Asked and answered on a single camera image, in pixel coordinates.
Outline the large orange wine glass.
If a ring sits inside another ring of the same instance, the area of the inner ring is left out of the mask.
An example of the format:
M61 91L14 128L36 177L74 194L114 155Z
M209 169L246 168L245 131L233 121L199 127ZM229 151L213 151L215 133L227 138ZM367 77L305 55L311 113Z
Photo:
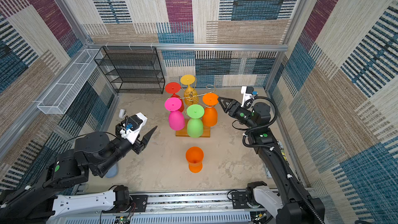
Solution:
M205 94L203 103L206 105L205 113L202 117L203 124L207 127L213 127L218 122L218 112L215 109L218 104L218 96L214 93Z

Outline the green wine glass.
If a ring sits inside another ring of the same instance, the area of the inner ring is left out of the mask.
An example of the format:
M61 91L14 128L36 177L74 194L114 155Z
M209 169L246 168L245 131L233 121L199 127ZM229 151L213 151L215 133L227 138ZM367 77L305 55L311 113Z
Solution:
M187 125L187 134L191 138L199 138L204 131L202 117L205 111L200 105L193 104L187 109L187 115L190 117Z

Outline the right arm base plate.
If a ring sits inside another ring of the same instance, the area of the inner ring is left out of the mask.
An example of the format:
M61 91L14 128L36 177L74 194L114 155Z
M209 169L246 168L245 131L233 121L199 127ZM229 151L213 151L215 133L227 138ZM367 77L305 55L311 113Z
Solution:
M252 194L242 191L233 191L230 193L234 209L259 208Z

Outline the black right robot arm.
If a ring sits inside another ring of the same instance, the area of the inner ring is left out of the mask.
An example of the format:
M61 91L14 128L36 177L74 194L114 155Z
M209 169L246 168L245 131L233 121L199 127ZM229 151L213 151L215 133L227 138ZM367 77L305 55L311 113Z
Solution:
M225 97L218 101L225 113L247 127L243 145L255 150L278 189L275 194L264 183L248 184L249 204L263 206L278 224L323 224L324 204L313 198L295 177L269 128L277 118L276 104L263 96L243 104Z

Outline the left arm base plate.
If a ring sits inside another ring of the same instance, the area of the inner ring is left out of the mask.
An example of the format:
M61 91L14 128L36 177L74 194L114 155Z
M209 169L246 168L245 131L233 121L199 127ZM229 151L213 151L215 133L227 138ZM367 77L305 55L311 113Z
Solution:
M127 205L115 206L107 213L144 213L147 208L148 195L130 195Z

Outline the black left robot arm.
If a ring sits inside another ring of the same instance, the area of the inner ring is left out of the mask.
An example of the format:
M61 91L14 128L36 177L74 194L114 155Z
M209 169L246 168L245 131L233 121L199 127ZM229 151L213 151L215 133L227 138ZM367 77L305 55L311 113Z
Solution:
M64 196L64 190L86 183L89 175L104 177L130 151L141 153L155 132L152 128L134 143L117 135L109 139L106 132L93 132L78 138L73 149L59 154L42 170L37 179L18 190L6 190L1 196L2 224L44 224L65 215L89 211L123 212L130 208L126 186L104 193Z

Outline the small orange wine glass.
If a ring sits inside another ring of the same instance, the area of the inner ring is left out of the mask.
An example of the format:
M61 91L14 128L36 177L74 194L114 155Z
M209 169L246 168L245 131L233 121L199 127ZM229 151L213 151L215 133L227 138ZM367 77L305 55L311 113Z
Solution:
M186 160L192 173L199 173L203 168L204 152L199 147L191 147L186 152Z

